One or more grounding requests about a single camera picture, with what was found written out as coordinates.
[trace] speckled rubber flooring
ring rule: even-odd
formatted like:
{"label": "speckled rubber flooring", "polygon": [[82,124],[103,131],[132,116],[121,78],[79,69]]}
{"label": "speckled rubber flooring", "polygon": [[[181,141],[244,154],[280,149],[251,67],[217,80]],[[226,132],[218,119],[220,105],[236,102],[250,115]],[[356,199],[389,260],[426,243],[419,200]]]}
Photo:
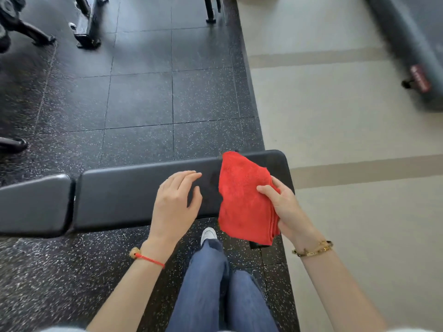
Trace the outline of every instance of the speckled rubber flooring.
{"label": "speckled rubber flooring", "polygon": [[[37,48],[12,33],[0,55],[0,135],[30,143],[21,154],[0,154],[0,184],[264,149],[236,0],[223,0],[212,27],[203,0],[110,0],[93,52],[75,46],[73,0],[27,0],[21,17],[58,41]],[[216,219],[196,222],[181,240],[139,330],[164,331],[207,226],[218,230],[231,266],[256,276],[280,330],[298,331],[281,238],[251,250]],[[129,267],[127,251],[148,233],[0,238],[0,331],[85,327]]]}

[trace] red string bracelet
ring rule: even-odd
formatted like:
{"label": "red string bracelet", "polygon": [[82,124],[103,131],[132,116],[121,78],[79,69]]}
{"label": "red string bracelet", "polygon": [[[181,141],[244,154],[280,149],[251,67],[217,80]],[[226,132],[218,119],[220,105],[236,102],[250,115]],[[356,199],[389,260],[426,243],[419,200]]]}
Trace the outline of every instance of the red string bracelet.
{"label": "red string bracelet", "polygon": [[141,255],[140,249],[138,249],[137,247],[131,249],[131,251],[129,252],[129,256],[133,259],[142,258],[143,260],[158,264],[159,266],[162,266],[163,269],[165,269],[165,265],[162,262],[158,262],[153,260],[152,258],[147,258],[146,256]]}

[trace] hand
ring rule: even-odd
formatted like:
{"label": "hand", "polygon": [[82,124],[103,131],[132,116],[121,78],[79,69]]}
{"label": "hand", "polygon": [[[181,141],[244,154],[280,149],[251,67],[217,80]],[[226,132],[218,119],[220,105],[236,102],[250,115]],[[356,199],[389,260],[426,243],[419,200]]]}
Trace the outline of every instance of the hand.
{"label": "hand", "polygon": [[290,188],[272,176],[272,183],[280,189],[280,194],[270,185],[257,187],[257,191],[266,195],[274,205],[280,217],[278,226],[284,236],[297,246],[314,246],[322,241],[322,235],[315,229],[309,217],[302,210],[296,196]]}
{"label": "hand", "polygon": [[144,248],[149,250],[151,256],[155,251],[156,255],[160,255],[157,258],[166,262],[177,242],[191,227],[202,205],[203,198],[198,186],[194,188],[191,204],[189,207],[187,205],[191,185],[201,176],[195,171],[182,171],[174,173],[160,185],[152,212],[151,230],[142,245],[142,254]]}

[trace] forearm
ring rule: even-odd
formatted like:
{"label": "forearm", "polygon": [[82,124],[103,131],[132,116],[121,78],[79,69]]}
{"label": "forearm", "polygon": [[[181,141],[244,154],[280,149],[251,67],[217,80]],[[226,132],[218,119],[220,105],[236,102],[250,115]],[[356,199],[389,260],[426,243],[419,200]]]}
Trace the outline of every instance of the forearm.
{"label": "forearm", "polygon": [[[141,248],[142,255],[162,263],[172,250],[149,240]],[[136,332],[161,270],[158,264],[135,260],[86,330]]]}
{"label": "forearm", "polygon": [[[296,249],[302,251],[304,247],[315,249],[322,240],[324,237],[312,229],[294,243]],[[301,259],[336,332],[387,330],[385,320],[359,288],[335,251]]]}

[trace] jeans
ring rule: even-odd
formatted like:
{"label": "jeans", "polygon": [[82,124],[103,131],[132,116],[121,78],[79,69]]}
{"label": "jeans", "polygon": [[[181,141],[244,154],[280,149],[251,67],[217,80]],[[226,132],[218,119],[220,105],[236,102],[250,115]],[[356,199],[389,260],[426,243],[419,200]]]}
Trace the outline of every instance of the jeans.
{"label": "jeans", "polygon": [[278,332],[255,279],[231,273],[221,245],[207,239],[192,257],[166,332]]}

